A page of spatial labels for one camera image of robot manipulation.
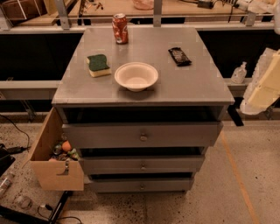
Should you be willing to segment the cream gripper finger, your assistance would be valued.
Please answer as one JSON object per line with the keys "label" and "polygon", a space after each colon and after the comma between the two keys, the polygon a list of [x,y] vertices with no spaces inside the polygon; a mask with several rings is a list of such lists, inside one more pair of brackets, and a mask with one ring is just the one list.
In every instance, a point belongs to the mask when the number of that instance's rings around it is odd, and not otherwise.
{"label": "cream gripper finger", "polygon": [[280,50],[266,48],[243,95],[240,110],[245,115],[265,111],[280,97]]}

